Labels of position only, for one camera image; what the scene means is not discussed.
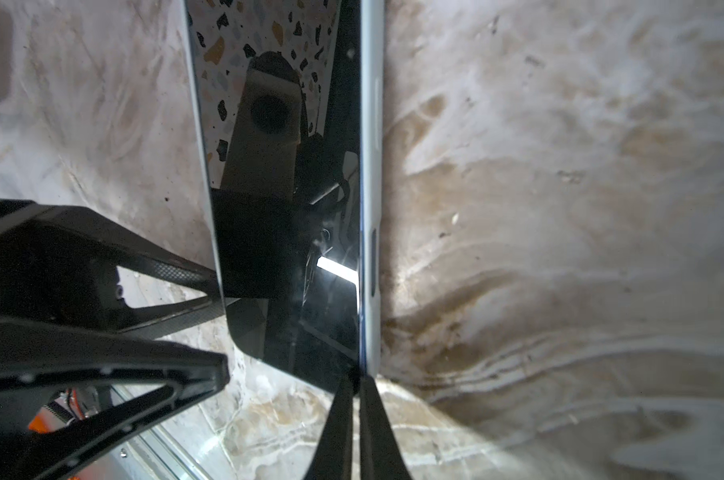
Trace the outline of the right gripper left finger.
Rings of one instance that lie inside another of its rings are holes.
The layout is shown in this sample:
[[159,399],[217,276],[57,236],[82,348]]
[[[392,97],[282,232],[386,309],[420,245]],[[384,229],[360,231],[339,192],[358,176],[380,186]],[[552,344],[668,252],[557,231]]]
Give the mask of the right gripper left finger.
[[354,384],[346,376],[339,384],[305,480],[349,480],[353,457]]

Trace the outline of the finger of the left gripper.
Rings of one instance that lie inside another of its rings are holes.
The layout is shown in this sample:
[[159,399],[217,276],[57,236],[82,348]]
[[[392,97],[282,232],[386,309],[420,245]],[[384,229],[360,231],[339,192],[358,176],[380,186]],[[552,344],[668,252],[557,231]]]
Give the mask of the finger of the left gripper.
[[[201,292],[134,308],[119,268]],[[81,206],[0,199],[0,315],[158,339],[222,316],[216,273]]]
[[[67,479],[229,381],[224,354],[0,317],[0,479]],[[114,384],[151,389],[51,433],[29,428],[55,394]]]

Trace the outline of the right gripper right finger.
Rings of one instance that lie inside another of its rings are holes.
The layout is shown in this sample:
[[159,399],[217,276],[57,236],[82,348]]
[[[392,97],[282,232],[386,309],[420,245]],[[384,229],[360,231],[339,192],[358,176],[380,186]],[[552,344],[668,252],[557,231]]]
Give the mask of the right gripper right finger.
[[360,379],[359,397],[361,478],[411,480],[372,377],[364,376]]

